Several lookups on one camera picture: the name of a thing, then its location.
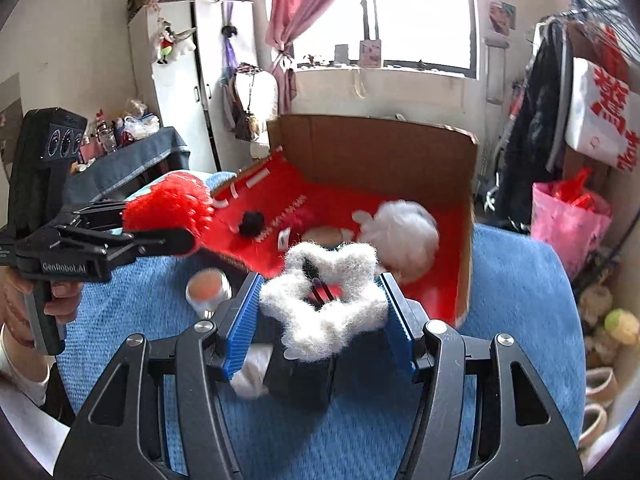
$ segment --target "blue bedspread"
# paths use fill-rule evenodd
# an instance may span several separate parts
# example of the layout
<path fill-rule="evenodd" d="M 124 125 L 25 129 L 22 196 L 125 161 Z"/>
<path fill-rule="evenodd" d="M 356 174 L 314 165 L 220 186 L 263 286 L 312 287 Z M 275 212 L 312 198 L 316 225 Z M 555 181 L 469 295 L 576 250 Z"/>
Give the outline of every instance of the blue bedspread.
<path fill-rule="evenodd" d="M 215 175 L 212 186 L 224 176 Z M 196 321 L 184 299 L 188 278 L 219 266 L 235 290 L 243 276 L 213 254 L 140 258 L 118 269 L 107 285 L 87 285 L 78 320 L 68 327 L 60 373 L 77 411 L 118 346 L 134 332 L 149 339 L 179 334 Z M 584 408 L 584 347 L 570 286 L 551 247 L 476 225 L 473 281 L 465 335 L 513 335 L 540 373 L 574 440 Z M 261 320 L 264 332 L 269 323 Z M 185 473 L 177 431 L 173 383 L 167 381 L 167 434 L 174 470 Z M 465 413 L 455 471 L 465 469 L 473 430 L 474 385 L 465 389 Z M 396 371 L 380 333 L 360 336 L 346 349 L 324 413 L 307 412 L 271 397 L 242 401 L 222 388 L 226 424 L 246 480 L 389 480 L 406 445 L 420 386 Z"/>

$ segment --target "wall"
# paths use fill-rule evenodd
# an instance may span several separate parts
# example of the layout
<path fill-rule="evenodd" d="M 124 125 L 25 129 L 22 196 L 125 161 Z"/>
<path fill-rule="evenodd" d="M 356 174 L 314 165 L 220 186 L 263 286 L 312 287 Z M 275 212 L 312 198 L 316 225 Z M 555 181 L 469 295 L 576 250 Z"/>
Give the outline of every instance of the wall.
<path fill-rule="evenodd" d="M 23 111 L 60 106 L 85 117 L 135 96 L 127 0 L 20 0 L 0 31 L 0 81 L 20 75 Z M 0 225 L 8 184 L 0 172 Z"/>
<path fill-rule="evenodd" d="M 628 229 L 640 209 L 640 171 L 622 173 L 612 170 L 606 197 L 610 201 L 614 217 L 605 240 L 613 247 Z M 620 266 L 612 284 L 614 307 L 623 308 L 640 317 L 640 228 L 636 227 L 620 253 Z M 616 362 L 618 381 L 627 391 L 616 402 L 610 416 L 612 426 L 626 419 L 629 411 L 640 400 L 640 348 L 624 348 Z"/>
<path fill-rule="evenodd" d="M 255 3 L 256 37 L 264 37 L 266 22 L 260 23 L 264 0 Z M 478 0 L 479 36 L 489 30 L 490 0 Z M 510 37 L 507 80 L 524 75 L 530 58 L 532 27 L 540 17 L 564 10 L 568 0 L 504 0 L 517 8 L 517 30 Z M 270 59 L 270 49 L 264 46 L 258 58 L 264 64 Z M 360 99 L 354 90 L 355 74 L 348 69 L 300 71 L 297 74 L 298 96 L 293 101 L 295 113 L 345 114 L 382 117 L 402 113 L 411 121 L 445 123 L 484 136 L 483 50 L 481 48 L 479 80 L 465 80 L 431 73 L 401 70 L 362 70 L 366 98 Z"/>

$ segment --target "window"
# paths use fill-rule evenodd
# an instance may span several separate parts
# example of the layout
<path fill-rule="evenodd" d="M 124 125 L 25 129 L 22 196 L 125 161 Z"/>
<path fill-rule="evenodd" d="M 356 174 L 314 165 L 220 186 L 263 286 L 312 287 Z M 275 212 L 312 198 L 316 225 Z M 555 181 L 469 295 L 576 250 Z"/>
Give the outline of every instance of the window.
<path fill-rule="evenodd" d="M 358 63 L 364 40 L 363 0 L 335 0 L 294 41 L 299 65 L 308 55 L 333 61 L 336 44 L 349 45 L 351 64 Z M 367 1 L 370 38 L 374 40 L 374 5 Z M 376 0 L 384 66 L 442 70 L 476 76 L 476 10 L 474 0 Z"/>

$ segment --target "red pompom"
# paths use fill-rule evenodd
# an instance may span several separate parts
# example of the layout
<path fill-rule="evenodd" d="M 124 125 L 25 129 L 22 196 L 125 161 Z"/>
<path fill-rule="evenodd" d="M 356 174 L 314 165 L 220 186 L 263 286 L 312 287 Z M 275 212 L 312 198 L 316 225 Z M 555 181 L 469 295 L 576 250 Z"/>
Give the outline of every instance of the red pompom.
<path fill-rule="evenodd" d="M 171 173 L 151 186 L 149 193 L 130 202 L 122 213 L 125 231 L 187 229 L 196 240 L 194 250 L 213 222 L 209 188 L 189 173 Z"/>

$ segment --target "red plastic bag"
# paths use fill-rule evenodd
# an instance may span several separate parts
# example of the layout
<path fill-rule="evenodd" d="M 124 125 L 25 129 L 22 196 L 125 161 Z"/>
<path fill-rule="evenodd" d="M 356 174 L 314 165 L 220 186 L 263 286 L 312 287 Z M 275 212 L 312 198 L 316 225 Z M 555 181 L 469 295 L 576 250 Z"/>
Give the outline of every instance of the red plastic bag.
<path fill-rule="evenodd" d="M 533 185 L 531 237 L 555 249 L 572 279 L 604 238 L 611 224 L 611 208 L 593 191 L 588 193 L 593 210 L 563 202 L 554 197 L 558 185 L 558 182 Z"/>

